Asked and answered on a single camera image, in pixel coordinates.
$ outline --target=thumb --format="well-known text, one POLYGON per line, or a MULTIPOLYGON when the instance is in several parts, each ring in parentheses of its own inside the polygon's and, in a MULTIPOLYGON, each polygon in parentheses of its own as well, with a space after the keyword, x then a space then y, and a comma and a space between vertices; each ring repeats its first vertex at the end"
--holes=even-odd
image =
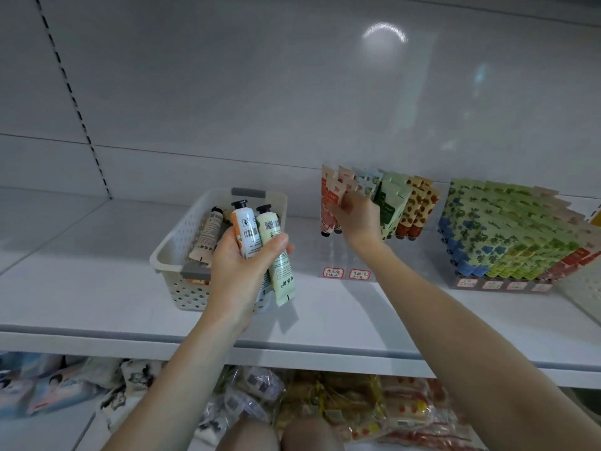
POLYGON ((249 262, 255 266, 260 273, 264 273, 268 270, 269 266, 273 264, 275 259, 286 250, 287 245, 288 234, 281 233, 263 245, 263 248, 259 250, 259 253, 253 256, 249 262))
POLYGON ((342 210, 342 207, 334 203, 328 203, 326 208, 334 215, 334 218, 338 220, 338 223, 343 224, 344 219, 348 214, 342 210))

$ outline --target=gray basket handle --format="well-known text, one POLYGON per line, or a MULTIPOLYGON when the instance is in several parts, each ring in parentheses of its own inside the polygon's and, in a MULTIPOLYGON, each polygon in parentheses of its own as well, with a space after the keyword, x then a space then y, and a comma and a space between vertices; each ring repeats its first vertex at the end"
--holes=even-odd
POLYGON ((232 188, 231 195, 265 199, 266 191, 265 190, 255 190, 254 188, 232 188))
POLYGON ((183 265, 181 271, 183 278, 191 280, 211 280, 211 269, 207 266, 201 266, 196 261, 189 261, 183 265))

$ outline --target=forearm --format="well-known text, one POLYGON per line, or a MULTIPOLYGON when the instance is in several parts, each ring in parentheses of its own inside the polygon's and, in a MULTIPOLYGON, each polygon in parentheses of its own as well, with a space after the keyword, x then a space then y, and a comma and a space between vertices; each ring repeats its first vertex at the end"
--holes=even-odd
MULTIPOLYGON (((592 422, 514 346, 386 245, 363 256, 420 353, 490 447, 536 449, 551 437, 557 446, 573 446, 567 430, 574 425, 592 432, 589 439, 599 437, 592 422), (558 443, 563 439, 567 443, 558 443)), ((579 434, 581 449, 592 445, 586 437, 579 434)))
POLYGON ((103 451, 187 449, 237 336, 231 320, 206 313, 103 451))

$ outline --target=white tube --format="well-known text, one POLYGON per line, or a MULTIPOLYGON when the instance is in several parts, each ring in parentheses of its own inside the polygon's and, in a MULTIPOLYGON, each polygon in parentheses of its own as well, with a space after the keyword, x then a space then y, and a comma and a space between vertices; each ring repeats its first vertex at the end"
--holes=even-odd
POLYGON ((211 264, 213 260, 213 251, 217 245, 221 222, 223 221, 223 212, 220 208, 214 207, 211 213, 208 214, 208 220, 205 222, 203 229, 200 231, 194 248, 188 257, 190 259, 200 261, 201 263, 211 264))
MULTIPOLYGON (((259 227, 259 235, 263 243, 269 242, 282 232, 280 220, 274 212, 269 212, 270 207, 267 204, 260 205, 257 208, 261 212, 257 217, 257 226, 259 227)), ((278 307, 295 298, 296 288, 293 282, 290 259, 286 250, 269 266, 269 277, 271 277, 271 285, 274 288, 275 301, 278 307)))
MULTIPOLYGON (((240 254, 244 256, 245 259, 250 259, 262 249, 263 244, 261 243, 261 236, 257 229, 255 214, 252 209, 249 209, 246 206, 246 202, 246 200, 242 200, 232 203, 236 208, 236 210, 232 212, 232 223, 234 225, 234 232, 236 233, 236 241, 240 248, 240 254)), ((271 282, 269 280, 269 274, 265 272, 256 302, 259 302, 259 299, 270 291, 271 282)))

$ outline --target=hand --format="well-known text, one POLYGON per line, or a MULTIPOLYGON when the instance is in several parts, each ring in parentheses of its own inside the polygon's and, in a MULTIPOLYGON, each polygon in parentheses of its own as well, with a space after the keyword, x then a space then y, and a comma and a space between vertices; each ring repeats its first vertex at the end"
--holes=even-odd
POLYGON ((329 203, 327 209, 338 220, 344 240, 359 256, 366 248, 382 243, 380 207, 367 196, 349 191, 340 206, 329 203))
POLYGON ((288 244, 288 235, 282 233, 267 242, 254 257, 245 260, 234 228, 229 228, 213 255, 211 296, 204 313, 214 319, 235 320, 239 333, 243 333, 250 323, 265 271, 284 250, 292 253, 294 246, 288 244))

